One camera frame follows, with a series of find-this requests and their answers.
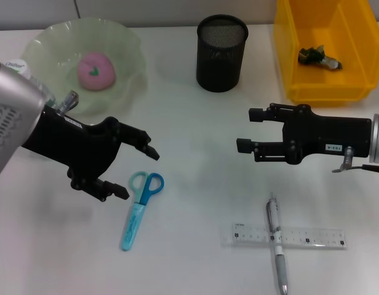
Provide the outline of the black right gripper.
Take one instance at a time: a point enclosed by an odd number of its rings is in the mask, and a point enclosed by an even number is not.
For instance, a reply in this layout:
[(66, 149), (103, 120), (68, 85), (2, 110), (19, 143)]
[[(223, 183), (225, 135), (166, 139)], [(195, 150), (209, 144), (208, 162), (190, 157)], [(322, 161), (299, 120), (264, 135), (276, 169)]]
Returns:
[(308, 155), (344, 155), (353, 149), (366, 158), (370, 150), (372, 121), (366, 118), (320, 116), (307, 104), (271, 103), (266, 109), (250, 108), (251, 122), (282, 122), (282, 142), (258, 142), (238, 138), (237, 151), (253, 153), (256, 162), (286, 162), (298, 165)]

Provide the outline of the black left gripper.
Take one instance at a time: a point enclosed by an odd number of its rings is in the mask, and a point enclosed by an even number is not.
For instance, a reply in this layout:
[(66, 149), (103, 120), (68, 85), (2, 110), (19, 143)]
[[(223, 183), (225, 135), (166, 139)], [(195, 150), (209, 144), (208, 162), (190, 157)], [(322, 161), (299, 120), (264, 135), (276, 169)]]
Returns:
[(30, 137), (22, 147), (68, 167), (71, 187), (101, 202), (114, 195), (127, 200), (127, 189), (99, 177), (113, 163), (122, 143), (133, 146), (149, 158), (159, 160), (151, 138), (144, 130), (108, 117), (97, 125), (84, 125), (60, 116), (46, 106)]

